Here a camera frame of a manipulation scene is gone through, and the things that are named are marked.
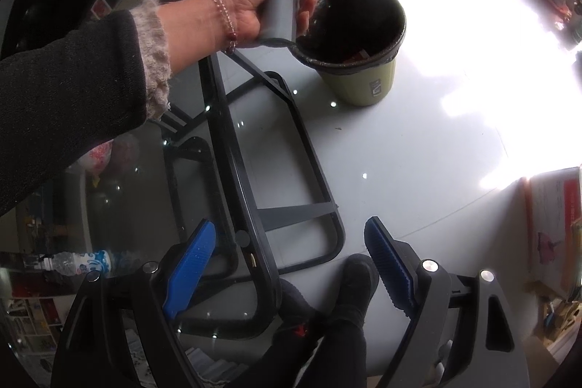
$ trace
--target gray handle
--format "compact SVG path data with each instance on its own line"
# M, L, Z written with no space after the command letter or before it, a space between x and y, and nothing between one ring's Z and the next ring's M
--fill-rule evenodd
M258 43L268 47L295 44L298 0L266 0L261 15Z

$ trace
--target sunlight on floor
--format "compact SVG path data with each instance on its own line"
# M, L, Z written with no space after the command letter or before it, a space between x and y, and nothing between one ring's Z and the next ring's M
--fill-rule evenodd
M582 163L576 48L561 44L557 23L543 11L549 7L535 0L400 2L408 22L401 52L423 76L458 81L441 100L445 112L452 120L479 115L499 134L506 155L481 188Z

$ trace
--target trash can label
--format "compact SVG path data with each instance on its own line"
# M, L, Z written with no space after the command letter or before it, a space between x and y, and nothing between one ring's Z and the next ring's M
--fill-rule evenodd
M381 79L374 79L370 82L370 92L372 93L372 97L379 96L382 94L382 80Z

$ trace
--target bottle label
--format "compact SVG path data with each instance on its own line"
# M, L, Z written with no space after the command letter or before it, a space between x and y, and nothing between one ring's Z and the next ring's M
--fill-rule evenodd
M99 250L95 253L75 253L74 258L77 275L94 270L105 274L111 271L111 259L106 250Z

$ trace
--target silver screw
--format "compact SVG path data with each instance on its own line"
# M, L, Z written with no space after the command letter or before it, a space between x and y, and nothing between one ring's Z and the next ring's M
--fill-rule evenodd
M87 281L93 283L94 281L97 281L99 279L99 272L96 270L89 272L85 278Z
M158 271L158 262L147 262L144 263L144 266L141 269L145 273L155 273Z
M481 272L481 278L483 278L485 281L491 282L495 280L495 275L493 275L493 273L488 270L483 270Z
M435 272L435 271L438 270L438 263L433 262L432 260L424 260L424 262L423 262L423 268L427 272Z

